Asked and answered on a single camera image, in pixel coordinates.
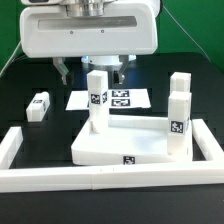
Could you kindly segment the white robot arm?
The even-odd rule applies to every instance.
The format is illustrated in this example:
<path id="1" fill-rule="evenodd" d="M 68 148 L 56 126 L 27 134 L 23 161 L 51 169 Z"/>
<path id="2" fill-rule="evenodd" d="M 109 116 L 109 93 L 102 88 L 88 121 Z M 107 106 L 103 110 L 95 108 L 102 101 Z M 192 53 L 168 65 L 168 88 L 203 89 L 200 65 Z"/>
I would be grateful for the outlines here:
<path id="1" fill-rule="evenodd" d="M 51 58 L 62 79 L 68 57 L 116 56 L 114 81 L 122 83 L 131 55 L 152 54 L 158 47 L 156 18 L 162 0 L 20 0 L 23 52 Z"/>

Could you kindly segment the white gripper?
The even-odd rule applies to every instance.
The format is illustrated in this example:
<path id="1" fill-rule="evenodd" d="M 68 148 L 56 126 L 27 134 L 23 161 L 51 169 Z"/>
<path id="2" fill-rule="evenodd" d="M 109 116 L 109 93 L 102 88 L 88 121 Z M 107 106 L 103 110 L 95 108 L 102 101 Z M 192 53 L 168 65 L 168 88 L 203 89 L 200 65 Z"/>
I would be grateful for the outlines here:
<path id="1" fill-rule="evenodd" d="M 20 38 L 30 58 L 54 58 L 64 85 L 74 73 L 63 57 L 120 55 L 113 81 L 122 84 L 131 54 L 152 54 L 158 47 L 158 0 L 101 0 L 86 14 L 77 0 L 21 0 Z"/>

